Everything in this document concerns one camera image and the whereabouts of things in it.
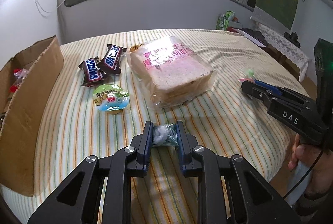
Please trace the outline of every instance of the striped bedsheet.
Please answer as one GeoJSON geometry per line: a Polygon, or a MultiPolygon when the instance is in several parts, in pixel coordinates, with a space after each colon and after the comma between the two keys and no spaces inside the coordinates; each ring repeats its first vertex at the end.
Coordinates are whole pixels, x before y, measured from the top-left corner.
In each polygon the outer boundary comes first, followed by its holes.
{"type": "MultiPolygon", "coordinates": [[[[34,197],[2,186],[2,195],[22,223],[86,156],[105,157],[130,144],[147,120],[184,122],[199,144],[216,154],[243,155],[267,180],[280,169],[294,133],[267,115],[257,100],[242,94],[239,78],[255,70],[257,79],[306,94],[297,80],[272,57],[237,33],[209,30],[150,30],[116,33],[61,46],[64,68],[44,110],[35,155],[34,197]],[[116,115],[99,112],[93,88],[80,86],[78,65],[106,53],[108,43],[131,47],[175,35],[217,69],[213,88],[167,111],[147,108],[125,60],[122,74],[111,79],[129,91],[130,104],[116,115]]],[[[132,179],[132,223],[196,223],[197,178],[184,178],[174,148],[152,150],[145,178],[132,179]]],[[[101,221],[106,181],[99,212],[101,221]]]]}

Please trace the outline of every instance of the cardboard box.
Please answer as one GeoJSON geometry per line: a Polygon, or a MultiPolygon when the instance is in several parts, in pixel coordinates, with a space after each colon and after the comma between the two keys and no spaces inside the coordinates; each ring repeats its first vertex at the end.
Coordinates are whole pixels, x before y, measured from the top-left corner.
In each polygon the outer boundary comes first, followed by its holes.
{"type": "Polygon", "coordinates": [[[0,110],[4,110],[13,70],[29,73],[10,100],[0,131],[0,183],[26,196],[34,194],[34,159],[39,125],[53,85],[64,65],[58,40],[51,37],[19,52],[0,71],[0,110]]]}

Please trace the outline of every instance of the black device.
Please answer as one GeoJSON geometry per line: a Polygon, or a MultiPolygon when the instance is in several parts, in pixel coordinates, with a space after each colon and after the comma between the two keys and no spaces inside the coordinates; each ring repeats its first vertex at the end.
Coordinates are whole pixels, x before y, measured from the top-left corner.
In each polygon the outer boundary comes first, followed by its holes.
{"type": "Polygon", "coordinates": [[[301,44],[297,41],[298,35],[295,32],[292,32],[291,35],[287,32],[284,33],[284,38],[287,39],[289,42],[293,43],[298,48],[301,47],[301,44]]]}
{"type": "Polygon", "coordinates": [[[314,47],[318,77],[317,100],[288,88],[244,81],[242,91],[262,100],[267,113],[301,135],[303,143],[333,151],[329,129],[333,113],[333,43],[319,39],[314,47]]]}
{"type": "MultiPolygon", "coordinates": [[[[28,224],[96,224],[105,177],[102,224],[131,223],[130,178],[149,168],[154,124],[147,121],[130,146],[112,156],[84,159],[46,198],[28,224]]],[[[198,177],[198,223],[297,224],[300,219],[275,189],[241,155],[216,155],[176,123],[179,166],[185,177],[198,177]],[[231,217],[227,219],[224,176],[231,217]]]]}

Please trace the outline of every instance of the lace tablecloth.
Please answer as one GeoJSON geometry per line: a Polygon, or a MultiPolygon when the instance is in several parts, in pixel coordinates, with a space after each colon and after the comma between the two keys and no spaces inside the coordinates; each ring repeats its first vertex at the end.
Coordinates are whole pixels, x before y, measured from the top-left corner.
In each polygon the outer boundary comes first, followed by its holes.
{"type": "Polygon", "coordinates": [[[296,47],[290,41],[285,39],[271,28],[257,22],[257,30],[262,33],[265,40],[275,47],[279,52],[285,55],[289,60],[299,68],[299,81],[302,82],[309,65],[309,58],[301,49],[296,47]]]}

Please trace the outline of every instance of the blue gripper pad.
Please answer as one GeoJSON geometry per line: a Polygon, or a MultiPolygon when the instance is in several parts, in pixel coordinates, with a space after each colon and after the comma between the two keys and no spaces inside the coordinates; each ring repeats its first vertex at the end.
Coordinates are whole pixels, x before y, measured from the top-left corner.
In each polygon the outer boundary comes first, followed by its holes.
{"type": "Polygon", "coordinates": [[[196,138],[192,135],[187,135],[182,121],[176,123],[176,134],[178,142],[178,159],[180,170],[185,175],[188,169],[192,168],[192,148],[198,145],[196,138]]]}
{"type": "Polygon", "coordinates": [[[150,152],[153,145],[153,130],[154,124],[151,121],[147,121],[144,125],[144,131],[138,148],[137,162],[143,166],[144,174],[147,174],[149,169],[150,152]]]}
{"type": "Polygon", "coordinates": [[[267,89],[267,90],[271,90],[273,93],[275,93],[276,95],[282,95],[282,92],[279,90],[279,88],[278,87],[276,87],[276,86],[273,86],[273,85],[271,85],[271,84],[268,84],[268,83],[265,83],[265,82],[262,82],[262,81],[260,81],[260,80],[257,80],[257,79],[255,79],[254,80],[254,83],[255,84],[257,84],[257,85],[259,85],[259,86],[262,86],[262,87],[264,87],[265,89],[267,89]]]}

